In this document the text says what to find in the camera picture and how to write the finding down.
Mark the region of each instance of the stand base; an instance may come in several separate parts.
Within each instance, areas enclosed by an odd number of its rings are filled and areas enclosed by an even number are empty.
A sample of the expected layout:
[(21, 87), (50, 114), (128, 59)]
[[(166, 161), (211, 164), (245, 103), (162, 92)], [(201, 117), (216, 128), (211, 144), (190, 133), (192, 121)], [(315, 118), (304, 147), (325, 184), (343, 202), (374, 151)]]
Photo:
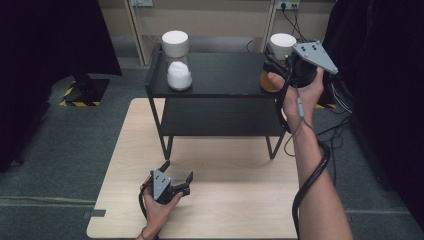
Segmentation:
[(73, 82), (59, 105), (71, 107), (99, 106), (109, 82), (110, 79), (92, 79), (94, 86), (92, 94), (82, 93), (76, 82)]

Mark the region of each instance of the human arm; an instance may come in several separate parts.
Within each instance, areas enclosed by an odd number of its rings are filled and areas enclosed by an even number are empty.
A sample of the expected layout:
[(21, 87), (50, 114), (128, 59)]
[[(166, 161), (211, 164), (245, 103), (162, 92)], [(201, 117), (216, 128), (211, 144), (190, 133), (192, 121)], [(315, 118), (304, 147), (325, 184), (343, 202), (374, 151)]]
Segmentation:
[[(271, 82), (282, 88), (284, 79), (274, 73), (268, 74)], [(323, 91), (323, 70), (317, 69), (317, 77), (303, 88), (289, 87), (283, 103), (287, 123), (293, 132), (294, 151), (299, 185), (311, 176), (322, 159), (313, 132), (313, 113)], [(303, 102), (304, 117), (299, 115), (297, 98)], [(305, 239), (353, 239), (341, 200), (327, 170), (318, 177), (304, 196), (299, 207), (300, 238)]]
[(143, 192), (147, 212), (147, 223), (143, 228), (143, 232), (140, 233), (136, 240), (153, 240), (166, 224), (169, 215), (182, 197), (183, 193), (180, 192), (175, 195), (168, 204), (163, 205), (153, 199), (150, 189), (147, 188)]

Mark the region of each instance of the wall socket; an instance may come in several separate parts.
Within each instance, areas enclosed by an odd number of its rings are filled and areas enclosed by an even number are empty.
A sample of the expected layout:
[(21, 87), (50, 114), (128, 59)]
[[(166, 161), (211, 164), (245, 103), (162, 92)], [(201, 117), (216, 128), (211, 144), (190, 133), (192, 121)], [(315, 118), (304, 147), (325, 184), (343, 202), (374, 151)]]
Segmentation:
[(133, 7), (153, 7), (153, 0), (131, 0)]
[(297, 8), (299, 9), (300, 0), (278, 0), (277, 9), (281, 9), (282, 3), (286, 4), (285, 10), (294, 10), (294, 4), (296, 4)]

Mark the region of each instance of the human hand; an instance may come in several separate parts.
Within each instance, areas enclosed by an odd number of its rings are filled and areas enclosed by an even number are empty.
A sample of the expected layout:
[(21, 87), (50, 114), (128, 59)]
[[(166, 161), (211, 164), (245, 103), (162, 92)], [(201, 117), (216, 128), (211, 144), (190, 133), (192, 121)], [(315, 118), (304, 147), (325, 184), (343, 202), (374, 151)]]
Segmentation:
[(172, 200), (168, 204), (164, 205), (156, 202), (153, 199), (150, 188), (147, 188), (143, 192), (143, 199), (146, 205), (147, 212), (147, 224), (143, 231), (143, 237), (145, 238), (145, 240), (153, 239), (154, 236), (159, 233), (159, 231), (168, 221), (169, 215), (171, 214), (172, 210), (178, 204), (182, 197), (183, 193), (180, 192), (175, 195), (174, 198), (172, 198)]
[[(318, 67), (317, 75), (311, 84), (303, 88), (298, 88), (298, 90), (291, 86), (288, 88), (283, 103), (283, 110), (287, 116), (287, 123), (289, 124), (290, 129), (296, 129), (301, 122), (297, 104), (298, 97), (300, 97), (303, 102), (303, 109), (305, 112), (304, 120), (312, 126), (315, 106), (324, 90), (322, 85), (323, 74), (324, 70)], [(278, 89), (281, 89), (285, 83), (285, 80), (275, 73), (268, 73), (268, 78)]]

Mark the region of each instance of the light wood table top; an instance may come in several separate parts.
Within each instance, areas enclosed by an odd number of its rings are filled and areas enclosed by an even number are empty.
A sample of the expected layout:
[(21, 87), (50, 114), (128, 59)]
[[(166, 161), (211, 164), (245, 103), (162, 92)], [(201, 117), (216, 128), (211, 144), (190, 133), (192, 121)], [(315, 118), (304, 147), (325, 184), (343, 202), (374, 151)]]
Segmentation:
[[(161, 113), (164, 101), (155, 101)], [(293, 153), (291, 143), (287, 149)], [(194, 180), (161, 239), (296, 238), (291, 216), (296, 163), (284, 151), (270, 160), (265, 137), (176, 137), (170, 161), (166, 174), (172, 185), (183, 183), (191, 171)], [(164, 162), (148, 99), (134, 99), (94, 208), (106, 213), (91, 217), (88, 236), (137, 237), (146, 223), (139, 187)]]

